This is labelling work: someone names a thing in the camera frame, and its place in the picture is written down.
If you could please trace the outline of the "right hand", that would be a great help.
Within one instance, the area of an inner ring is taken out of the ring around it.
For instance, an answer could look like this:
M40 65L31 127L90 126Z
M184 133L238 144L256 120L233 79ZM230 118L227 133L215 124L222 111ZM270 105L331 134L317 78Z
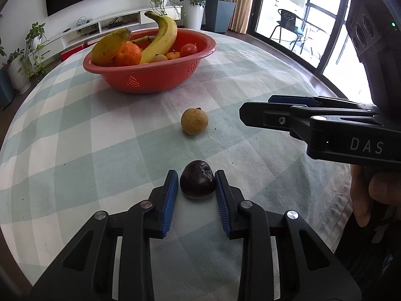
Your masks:
M360 227L368 225L373 210L370 200L396 208L400 219L400 173L376 173L368 179L368 167L351 165L350 197Z

